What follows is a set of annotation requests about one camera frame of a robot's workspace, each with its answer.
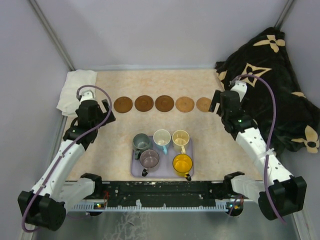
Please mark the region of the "light woven coaster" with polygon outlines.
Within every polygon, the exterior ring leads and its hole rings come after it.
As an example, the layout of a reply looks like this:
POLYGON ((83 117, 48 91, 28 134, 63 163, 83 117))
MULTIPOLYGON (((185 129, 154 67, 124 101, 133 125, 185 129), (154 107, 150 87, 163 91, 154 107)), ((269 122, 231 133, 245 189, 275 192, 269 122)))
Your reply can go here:
POLYGON ((201 112, 209 112, 210 106, 211 106, 212 100, 207 98, 207 97, 200 97, 196 101, 196 107, 201 111, 201 112))

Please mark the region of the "dark wooden coaster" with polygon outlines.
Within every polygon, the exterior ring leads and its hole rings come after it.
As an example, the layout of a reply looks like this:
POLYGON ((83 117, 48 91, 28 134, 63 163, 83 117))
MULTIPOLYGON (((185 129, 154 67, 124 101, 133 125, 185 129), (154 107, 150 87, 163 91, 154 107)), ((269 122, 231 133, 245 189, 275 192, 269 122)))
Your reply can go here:
POLYGON ((161 95, 155 100, 155 107, 160 112, 169 112, 175 105, 171 96, 161 95))
POLYGON ((115 100, 113 106, 116 112, 124 114, 132 109, 133 101, 127 96, 121 96, 115 100))

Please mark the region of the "woven rattan coaster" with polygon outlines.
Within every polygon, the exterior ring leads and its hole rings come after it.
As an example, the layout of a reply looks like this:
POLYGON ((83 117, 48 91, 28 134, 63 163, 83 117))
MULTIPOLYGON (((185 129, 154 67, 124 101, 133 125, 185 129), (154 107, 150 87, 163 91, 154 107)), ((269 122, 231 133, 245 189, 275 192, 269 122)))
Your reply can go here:
POLYGON ((189 113, 194 109, 195 102, 190 97, 182 96, 176 100, 175 106, 180 112, 189 113))

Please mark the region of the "brown wooden coaster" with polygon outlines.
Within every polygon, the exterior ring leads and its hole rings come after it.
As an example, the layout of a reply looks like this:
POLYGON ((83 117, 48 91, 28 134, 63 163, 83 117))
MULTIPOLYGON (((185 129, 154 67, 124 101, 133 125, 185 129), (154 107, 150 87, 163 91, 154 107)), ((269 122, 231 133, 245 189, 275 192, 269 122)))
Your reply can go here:
POLYGON ((134 102, 135 108, 140 112, 148 112, 154 106, 154 101, 149 95, 141 95, 134 102))

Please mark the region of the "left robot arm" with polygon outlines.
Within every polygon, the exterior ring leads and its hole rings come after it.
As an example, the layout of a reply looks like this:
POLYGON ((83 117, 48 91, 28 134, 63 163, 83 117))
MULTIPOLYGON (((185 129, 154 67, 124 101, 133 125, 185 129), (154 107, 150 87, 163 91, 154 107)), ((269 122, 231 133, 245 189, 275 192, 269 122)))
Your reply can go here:
POLYGON ((105 112, 97 101, 81 100, 76 110, 77 117, 66 130, 48 169, 30 191, 19 194, 17 201, 24 232, 31 233, 26 224, 33 225, 36 229, 56 231, 74 205, 85 198, 97 199, 103 195, 102 178, 96 174, 84 173, 75 183, 65 185, 75 163, 95 141, 99 128, 116 120, 111 100, 104 99, 102 103, 105 112))

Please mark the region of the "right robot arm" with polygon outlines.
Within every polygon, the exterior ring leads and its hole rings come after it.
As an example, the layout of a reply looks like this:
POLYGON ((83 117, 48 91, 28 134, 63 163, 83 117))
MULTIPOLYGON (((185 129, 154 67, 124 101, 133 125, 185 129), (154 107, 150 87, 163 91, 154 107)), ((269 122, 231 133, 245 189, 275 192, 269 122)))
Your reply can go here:
POLYGON ((229 198, 243 195, 258 204, 268 220, 299 212, 304 207, 307 183, 295 177, 277 159, 264 141, 258 125, 243 109, 236 91, 216 90, 210 112, 216 112, 235 142, 241 146, 263 177, 253 180, 243 172, 229 173, 223 180, 223 192, 229 198))

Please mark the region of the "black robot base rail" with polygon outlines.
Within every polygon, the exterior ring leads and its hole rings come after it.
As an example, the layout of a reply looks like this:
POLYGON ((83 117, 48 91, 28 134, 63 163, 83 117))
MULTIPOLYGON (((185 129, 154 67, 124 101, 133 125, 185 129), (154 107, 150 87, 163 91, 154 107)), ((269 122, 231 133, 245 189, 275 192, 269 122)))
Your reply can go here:
POLYGON ((106 200, 108 207, 214 207, 236 193, 223 181, 104 181, 85 200, 106 200))

